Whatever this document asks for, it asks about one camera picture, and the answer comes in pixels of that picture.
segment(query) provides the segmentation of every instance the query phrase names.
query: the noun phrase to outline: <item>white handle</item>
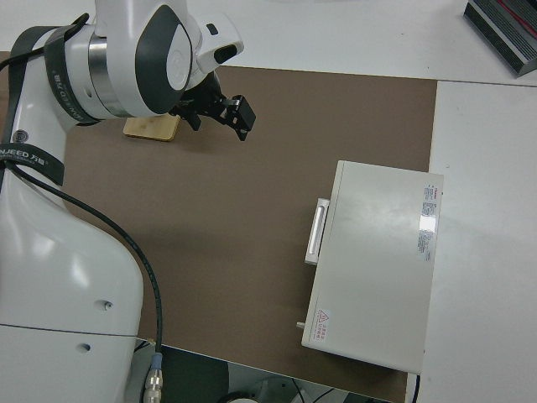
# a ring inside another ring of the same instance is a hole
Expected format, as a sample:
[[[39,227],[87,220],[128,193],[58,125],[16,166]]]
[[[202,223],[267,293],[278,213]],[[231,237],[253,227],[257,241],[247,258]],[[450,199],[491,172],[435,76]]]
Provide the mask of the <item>white handle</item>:
[[[328,206],[330,206],[330,200],[317,199],[317,208],[311,225],[310,241],[308,242],[308,250],[305,253],[305,262],[307,264],[317,265],[319,262],[319,252],[321,250],[322,234],[325,231]]]

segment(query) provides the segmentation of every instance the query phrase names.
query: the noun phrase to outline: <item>white box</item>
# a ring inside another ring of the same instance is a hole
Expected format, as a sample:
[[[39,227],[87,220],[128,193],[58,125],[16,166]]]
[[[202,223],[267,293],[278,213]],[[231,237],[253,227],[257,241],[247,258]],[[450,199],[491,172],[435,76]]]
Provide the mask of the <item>white box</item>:
[[[421,372],[442,183],[338,163],[304,346]]]

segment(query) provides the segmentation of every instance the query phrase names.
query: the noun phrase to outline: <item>screw hole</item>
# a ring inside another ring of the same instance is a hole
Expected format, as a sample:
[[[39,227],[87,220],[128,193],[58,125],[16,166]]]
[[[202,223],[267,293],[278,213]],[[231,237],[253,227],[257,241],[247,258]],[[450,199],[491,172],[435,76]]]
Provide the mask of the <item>screw hole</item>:
[[[81,343],[78,346],[76,346],[76,349],[80,353],[87,353],[87,352],[89,352],[91,350],[91,346],[89,344],[86,344],[86,343]]]
[[[105,300],[95,301],[93,305],[99,311],[110,311],[114,306],[114,304],[112,304],[110,301]]]

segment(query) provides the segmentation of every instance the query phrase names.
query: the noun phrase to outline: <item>red wires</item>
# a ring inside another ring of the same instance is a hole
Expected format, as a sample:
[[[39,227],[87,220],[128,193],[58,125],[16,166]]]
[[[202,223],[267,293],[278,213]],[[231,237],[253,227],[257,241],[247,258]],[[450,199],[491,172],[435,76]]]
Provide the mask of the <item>red wires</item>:
[[[498,0],[498,4],[505,8],[505,10],[513,16],[514,19],[517,20],[517,22],[524,27],[526,31],[528,31],[531,36],[537,39],[537,31],[534,29],[534,27],[531,26],[531,24],[523,19],[520,15],[518,15],[510,6],[508,6],[504,0]]]

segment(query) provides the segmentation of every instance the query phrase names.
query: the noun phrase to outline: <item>wooden block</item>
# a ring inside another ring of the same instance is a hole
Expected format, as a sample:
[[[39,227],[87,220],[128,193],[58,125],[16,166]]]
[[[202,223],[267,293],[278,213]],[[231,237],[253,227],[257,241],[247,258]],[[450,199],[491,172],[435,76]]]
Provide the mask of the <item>wooden block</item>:
[[[123,132],[128,137],[157,141],[171,141],[179,125],[180,117],[165,114],[151,118],[128,118]]]

